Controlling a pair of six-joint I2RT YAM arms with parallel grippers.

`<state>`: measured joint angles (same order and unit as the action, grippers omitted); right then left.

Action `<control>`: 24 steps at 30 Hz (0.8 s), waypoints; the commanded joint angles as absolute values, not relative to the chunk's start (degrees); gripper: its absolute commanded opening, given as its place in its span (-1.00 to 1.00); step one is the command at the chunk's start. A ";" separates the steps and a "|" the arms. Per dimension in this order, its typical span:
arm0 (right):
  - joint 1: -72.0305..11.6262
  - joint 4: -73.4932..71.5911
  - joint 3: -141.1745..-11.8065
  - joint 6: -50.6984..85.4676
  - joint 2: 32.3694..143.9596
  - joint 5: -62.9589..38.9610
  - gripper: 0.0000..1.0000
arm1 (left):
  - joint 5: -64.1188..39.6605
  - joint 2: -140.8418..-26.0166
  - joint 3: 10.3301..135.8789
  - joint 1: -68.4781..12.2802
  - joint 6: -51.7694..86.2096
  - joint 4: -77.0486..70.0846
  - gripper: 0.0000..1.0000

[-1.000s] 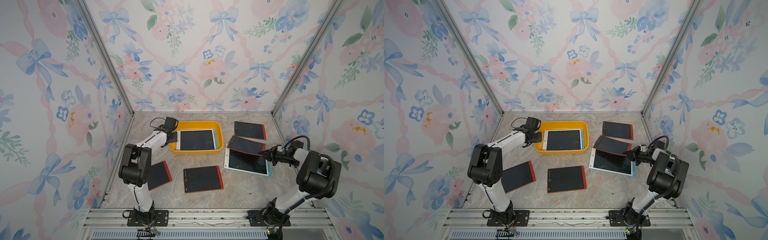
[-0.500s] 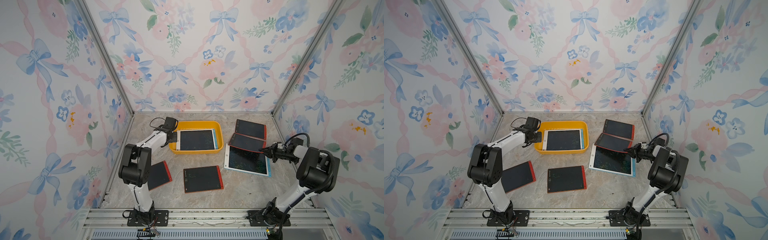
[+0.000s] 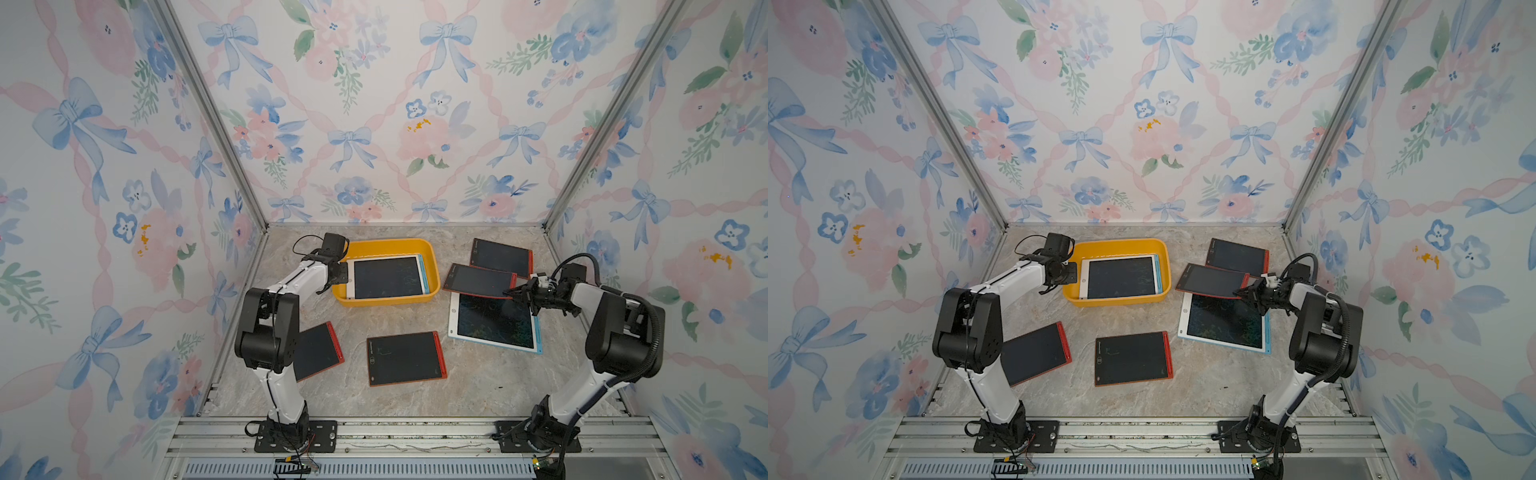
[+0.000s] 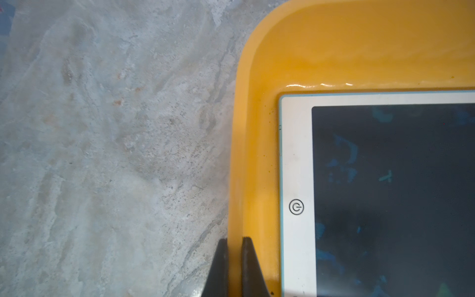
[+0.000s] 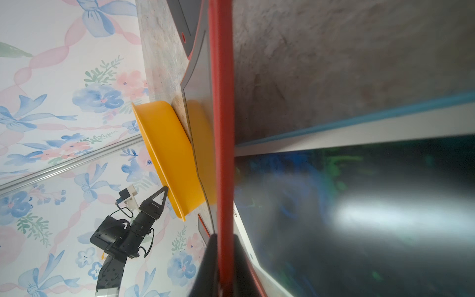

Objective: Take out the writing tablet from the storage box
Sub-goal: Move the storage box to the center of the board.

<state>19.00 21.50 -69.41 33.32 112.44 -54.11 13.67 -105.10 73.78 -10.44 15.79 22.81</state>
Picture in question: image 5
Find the yellow plastic storage box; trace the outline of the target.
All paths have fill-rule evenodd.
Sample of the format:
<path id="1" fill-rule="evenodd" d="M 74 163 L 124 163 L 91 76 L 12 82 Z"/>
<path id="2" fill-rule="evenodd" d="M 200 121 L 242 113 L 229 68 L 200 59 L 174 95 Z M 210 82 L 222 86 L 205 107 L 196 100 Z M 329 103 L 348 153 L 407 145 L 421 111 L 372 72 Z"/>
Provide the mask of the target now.
<path id="1" fill-rule="evenodd" d="M 192 145 L 173 107 L 165 101 L 132 105 L 138 127 L 176 216 L 182 221 L 205 203 Z"/>

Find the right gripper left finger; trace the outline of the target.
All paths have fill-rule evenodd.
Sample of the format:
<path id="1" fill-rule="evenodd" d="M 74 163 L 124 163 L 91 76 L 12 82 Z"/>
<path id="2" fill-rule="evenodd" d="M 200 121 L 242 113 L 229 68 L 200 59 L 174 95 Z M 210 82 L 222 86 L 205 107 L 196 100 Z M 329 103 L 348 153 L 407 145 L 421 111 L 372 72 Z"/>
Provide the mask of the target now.
<path id="1" fill-rule="evenodd" d="M 210 237 L 189 297 L 218 296 L 217 235 Z"/>

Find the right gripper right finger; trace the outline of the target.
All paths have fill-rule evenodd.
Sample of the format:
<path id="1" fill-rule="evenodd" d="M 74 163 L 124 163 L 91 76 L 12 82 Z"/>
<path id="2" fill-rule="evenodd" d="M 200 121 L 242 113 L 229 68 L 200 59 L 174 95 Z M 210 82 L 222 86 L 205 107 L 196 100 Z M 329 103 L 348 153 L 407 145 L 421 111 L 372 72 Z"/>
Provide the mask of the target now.
<path id="1" fill-rule="evenodd" d="M 234 297 L 261 297 L 260 288 L 253 276 L 252 268 L 249 266 L 249 260 L 241 245 L 234 247 Z"/>

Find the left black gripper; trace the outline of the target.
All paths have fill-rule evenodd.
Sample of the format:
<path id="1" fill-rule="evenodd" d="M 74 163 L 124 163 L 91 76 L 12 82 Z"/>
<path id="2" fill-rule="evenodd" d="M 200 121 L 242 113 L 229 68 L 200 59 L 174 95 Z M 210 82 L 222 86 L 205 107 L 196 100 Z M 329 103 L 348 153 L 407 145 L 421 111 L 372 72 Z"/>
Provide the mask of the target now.
<path id="1" fill-rule="evenodd" d="M 144 200 L 139 207 L 137 221 L 141 226 L 152 226 L 161 216 L 165 208 L 169 188 L 163 186 L 160 190 Z"/>

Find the red writing tablet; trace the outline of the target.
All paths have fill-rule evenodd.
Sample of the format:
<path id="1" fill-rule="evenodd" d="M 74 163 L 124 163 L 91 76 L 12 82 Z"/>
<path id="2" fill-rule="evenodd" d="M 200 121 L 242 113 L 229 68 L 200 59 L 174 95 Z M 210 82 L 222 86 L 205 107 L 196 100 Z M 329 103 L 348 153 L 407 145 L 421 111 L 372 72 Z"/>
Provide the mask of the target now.
<path id="1" fill-rule="evenodd" d="M 199 24 L 201 0 L 167 0 L 185 54 L 190 59 Z"/>
<path id="2" fill-rule="evenodd" d="M 197 217 L 198 217 L 199 233 L 200 233 L 202 239 L 204 240 L 205 245 L 208 245 L 211 234 L 210 234 L 210 232 L 209 232 L 202 216 L 200 214 L 198 214 Z"/>
<path id="3" fill-rule="evenodd" d="M 233 296 L 233 83 L 230 1 L 202 1 L 181 82 L 195 166 L 211 235 L 217 235 L 218 297 Z"/>

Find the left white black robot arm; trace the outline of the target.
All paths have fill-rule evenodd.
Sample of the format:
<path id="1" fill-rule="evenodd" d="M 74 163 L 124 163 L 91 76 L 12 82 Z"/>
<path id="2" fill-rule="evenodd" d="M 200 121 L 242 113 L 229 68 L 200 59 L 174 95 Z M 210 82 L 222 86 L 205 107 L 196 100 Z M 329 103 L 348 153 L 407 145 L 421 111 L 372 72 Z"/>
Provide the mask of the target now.
<path id="1" fill-rule="evenodd" d="M 98 273 L 96 297 L 118 297 L 127 260 L 139 257 L 140 251 L 144 257 L 148 256 L 151 249 L 145 249 L 142 243 L 146 236 L 155 235 L 153 225 L 163 214 L 168 190 L 167 186 L 162 187 L 141 204 L 135 199 L 135 187 L 119 192 L 115 206 L 127 218 L 108 215 L 90 238 L 90 242 L 106 254 Z"/>

